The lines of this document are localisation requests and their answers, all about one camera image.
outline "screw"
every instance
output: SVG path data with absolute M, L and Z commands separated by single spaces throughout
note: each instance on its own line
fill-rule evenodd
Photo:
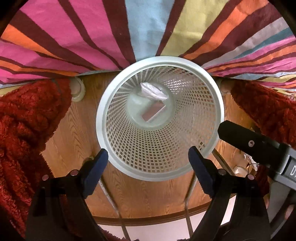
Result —
M 253 147 L 255 145 L 255 142 L 253 140 L 249 141 L 249 147 Z
M 255 179 L 255 177 L 254 177 L 252 174 L 248 174 L 247 177 L 248 177 L 248 179 L 250 179 L 250 180 L 254 180 L 254 179 Z
M 43 180 L 43 181 L 46 181 L 47 179 L 49 179 L 49 175 L 45 174 L 45 175 L 42 177 L 42 180 Z
M 221 175 L 221 176 L 224 176 L 227 174 L 227 171 L 225 171 L 224 169 L 219 169 L 218 170 L 218 173 Z
M 71 176 L 76 176 L 77 174 L 78 174 L 78 170 L 77 169 L 74 169 L 74 170 L 72 170 L 71 172 L 70 172 L 70 175 Z

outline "orange stripe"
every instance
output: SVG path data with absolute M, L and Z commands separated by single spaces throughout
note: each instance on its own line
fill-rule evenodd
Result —
M 49 72 L 55 74 L 61 74 L 65 76 L 76 76 L 78 73 L 71 72 L 71 71 L 60 71 L 60 70 L 51 70 L 51 69 L 30 69 L 30 68 L 22 68 L 18 65 L 0 60 L 0 66 L 9 68 L 16 72 Z
M 49 55 L 54 58 L 61 59 L 49 51 L 47 51 L 45 48 L 41 47 L 39 44 L 34 42 L 32 39 L 24 35 L 21 31 L 16 29 L 12 25 L 7 25 L 6 29 L 4 30 L 4 33 L 1 36 L 2 39 L 9 41 L 11 43 L 14 43 L 16 45 L 22 46 L 27 49 L 34 50 L 36 52 L 44 53 L 46 55 Z
M 236 64 L 228 64 L 228 65 L 224 65 L 224 66 L 220 66 L 220 67 L 216 67 L 213 69 L 208 69 L 207 71 L 209 73 L 213 73 L 217 70 L 225 70 L 226 68 L 234 68 L 234 67 L 240 67 L 240 66 L 253 66 L 253 65 L 257 65 L 257 64 L 262 64 L 265 63 L 269 60 L 272 60 L 273 58 L 277 58 L 289 53 L 293 53 L 296 52 L 296 47 L 295 45 L 292 46 L 288 46 L 285 47 L 277 52 L 271 53 L 263 58 L 257 59 L 256 61 L 251 61 L 251 62 L 244 62 L 244 63 L 236 63 Z
M 292 88 L 292 87 L 295 87 L 296 86 L 296 83 L 294 84 L 290 84 L 290 85 L 281 85 L 280 88 Z
M 238 4 L 229 17 L 217 28 L 208 42 L 200 46 L 195 52 L 187 54 L 184 58 L 193 60 L 203 53 L 216 49 L 227 35 L 237 27 L 248 15 L 268 4 L 267 0 L 243 0 Z

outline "colorful striped blanket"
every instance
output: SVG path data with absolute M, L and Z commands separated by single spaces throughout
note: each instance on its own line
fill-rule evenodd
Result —
M 0 39 L 0 81 L 180 56 L 213 76 L 296 90 L 296 39 L 267 0 L 29 0 Z

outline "mesh basket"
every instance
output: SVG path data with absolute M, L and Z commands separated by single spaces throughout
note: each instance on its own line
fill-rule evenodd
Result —
M 141 104 L 130 99 L 141 82 L 157 84 L 169 95 L 168 110 L 157 124 L 141 122 L 134 111 Z M 137 179 L 161 181 L 191 170 L 191 146 L 208 156 L 223 119 L 222 96 L 211 76 L 191 61 L 160 56 L 137 62 L 115 77 L 100 101 L 96 131 L 116 168 Z

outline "basket rim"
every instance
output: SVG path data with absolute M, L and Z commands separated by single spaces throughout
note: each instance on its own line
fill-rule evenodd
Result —
M 139 71 L 143 71 L 151 67 L 164 66 L 164 65 L 183 68 L 187 71 L 192 72 L 196 76 L 198 76 L 206 84 L 215 103 L 217 103 L 215 128 L 207 146 L 203 150 L 203 155 L 205 157 L 207 157 L 215 148 L 219 140 L 219 136 L 218 136 L 219 124 L 222 121 L 224 121 L 224 105 L 223 105 L 221 92 L 217 84 L 213 80 L 213 78 L 199 65 L 180 57 L 156 56 L 156 57 L 151 57 L 151 58 L 141 60 L 125 68 L 111 81 L 111 83 L 107 86 L 106 90 L 104 91 L 101 97 L 101 100 L 97 109 L 97 114 L 96 114 L 96 133 L 97 133 L 99 145 L 101 148 L 104 148 L 107 150 L 109 154 L 109 161 L 112 163 L 112 165 L 115 166 L 121 172 L 127 174 L 128 176 L 136 179 L 144 180 L 144 181 L 165 181 L 165 180 L 173 179 L 192 170 L 192 167 L 188 162 L 188 164 L 184 165 L 181 168 L 178 168 L 177 170 L 173 170 L 169 172 L 152 173 L 152 172 L 140 171 L 138 169 L 135 169 L 129 166 L 116 155 L 116 153 L 113 151 L 113 148 L 111 147 L 108 141 L 107 132 L 105 128 L 106 115 L 107 115 L 109 105 L 115 93 L 118 91 L 120 86 L 126 80 L 134 76 Z

